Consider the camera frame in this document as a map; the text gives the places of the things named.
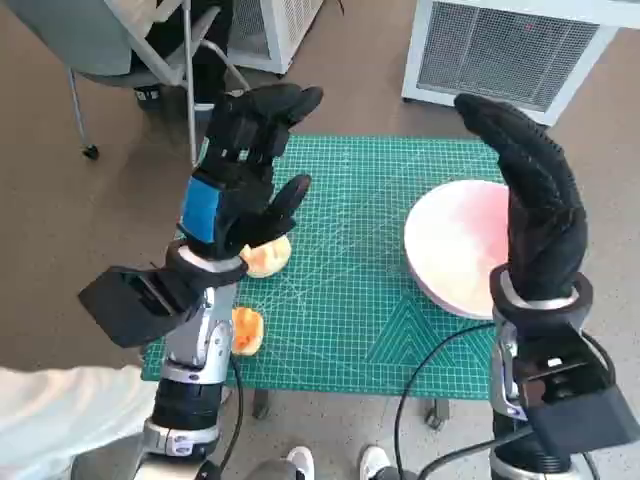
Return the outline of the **left bare black robot hand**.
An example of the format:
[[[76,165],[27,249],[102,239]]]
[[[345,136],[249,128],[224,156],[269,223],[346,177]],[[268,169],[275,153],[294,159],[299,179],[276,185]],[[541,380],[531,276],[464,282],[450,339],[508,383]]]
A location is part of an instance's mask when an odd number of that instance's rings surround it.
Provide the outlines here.
[[[318,86],[282,83],[224,95],[206,130],[208,146],[187,184],[178,223],[187,246],[224,260],[291,231],[310,186],[308,174],[274,188],[274,162],[290,133],[321,103]]]

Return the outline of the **right black gloved robot hand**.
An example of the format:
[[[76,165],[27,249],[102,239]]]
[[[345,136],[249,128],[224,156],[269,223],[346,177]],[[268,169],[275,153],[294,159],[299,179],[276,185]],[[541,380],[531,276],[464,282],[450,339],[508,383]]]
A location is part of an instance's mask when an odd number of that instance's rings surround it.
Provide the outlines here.
[[[498,155],[509,188],[508,272],[524,301],[568,298],[585,255],[587,218],[563,148],[517,108],[459,94],[467,130]]]

